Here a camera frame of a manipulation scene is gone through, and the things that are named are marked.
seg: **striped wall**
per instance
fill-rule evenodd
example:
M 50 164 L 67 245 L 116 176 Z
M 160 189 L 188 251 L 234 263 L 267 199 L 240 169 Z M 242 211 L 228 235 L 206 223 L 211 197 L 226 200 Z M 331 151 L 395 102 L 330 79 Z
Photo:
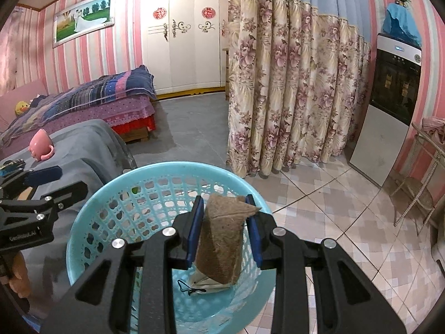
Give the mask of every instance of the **striped wall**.
M 140 0 L 115 0 L 114 26 L 53 49 L 54 14 L 81 1 L 58 0 L 40 12 L 22 14 L 18 86 L 40 78 L 48 92 L 56 94 L 142 64 Z
M 445 24 L 429 0 L 411 1 L 409 9 L 423 40 L 422 74 L 413 117 L 413 121 L 420 123 L 423 117 L 445 117 Z M 371 69 L 371 79 L 377 54 L 377 34 L 383 25 L 385 7 L 391 2 L 393 0 L 369 0 L 372 19 L 372 46 L 374 47 L 372 54 L 374 66 Z M 406 174 L 409 170 L 414 135 L 414 129 L 410 128 L 394 166 L 394 169 L 402 174 Z M 418 155 L 413 175 L 417 179 L 423 179 L 428 174 L 430 166 L 431 158 L 426 153 Z M 428 187 L 436 200 L 444 191 L 444 182 L 445 172 L 438 169 Z

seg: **gray floor tile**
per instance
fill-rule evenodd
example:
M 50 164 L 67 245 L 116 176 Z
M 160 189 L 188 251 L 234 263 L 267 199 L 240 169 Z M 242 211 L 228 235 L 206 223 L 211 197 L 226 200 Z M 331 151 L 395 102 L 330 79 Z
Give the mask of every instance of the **gray floor tile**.
M 228 103 L 224 93 L 161 100 L 153 104 L 150 140 L 128 145 L 138 166 L 196 161 L 225 168 Z

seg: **pink cloth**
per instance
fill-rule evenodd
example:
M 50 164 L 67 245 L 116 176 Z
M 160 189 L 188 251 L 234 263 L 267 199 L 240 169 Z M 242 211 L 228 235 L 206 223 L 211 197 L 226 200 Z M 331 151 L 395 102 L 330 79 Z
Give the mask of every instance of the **pink cloth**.
M 445 144 L 445 119 L 427 117 L 422 119 L 422 129 L 439 145 Z
M 152 114 L 154 114 L 154 108 L 149 97 L 142 94 L 133 95 L 132 97 L 106 103 L 99 107 L 66 114 L 49 122 L 43 128 L 51 135 L 62 128 L 90 119 L 103 119 L 110 127 L 114 127 L 137 119 L 147 118 Z M 3 146 L 0 150 L 0 159 L 4 159 L 27 147 L 37 130 L 39 128 L 26 132 L 13 139 L 9 146 Z
M 0 96 L 16 85 L 16 47 L 21 12 L 21 9 L 15 9 L 0 30 Z

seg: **wooden bed frame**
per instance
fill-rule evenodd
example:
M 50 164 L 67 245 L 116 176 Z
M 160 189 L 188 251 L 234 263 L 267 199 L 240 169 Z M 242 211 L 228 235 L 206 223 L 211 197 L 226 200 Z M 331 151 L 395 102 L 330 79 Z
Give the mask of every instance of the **wooden bed frame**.
M 120 136 L 125 143 L 129 143 L 136 140 L 140 140 L 141 142 L 146 142 L 148 141 L 149 138 L 147 127 L 133 129 L 128 133 L 120 134 Z

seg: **red bed skirt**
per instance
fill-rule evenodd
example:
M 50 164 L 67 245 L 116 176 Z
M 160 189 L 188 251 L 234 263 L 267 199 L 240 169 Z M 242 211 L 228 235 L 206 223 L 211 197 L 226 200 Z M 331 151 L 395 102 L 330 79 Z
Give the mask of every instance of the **red bed skirt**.
M 133 129 L 139 129 L 142 127 L 147 127 L 149 132 L 156 129 L 156 124 L 154 123 L 154 114 L 150 115 L 147 118 L 137 119 L 135 121 L 131 121 L 130 123 L 121 124 L 111 128 L 117 134 L 124 134 Z

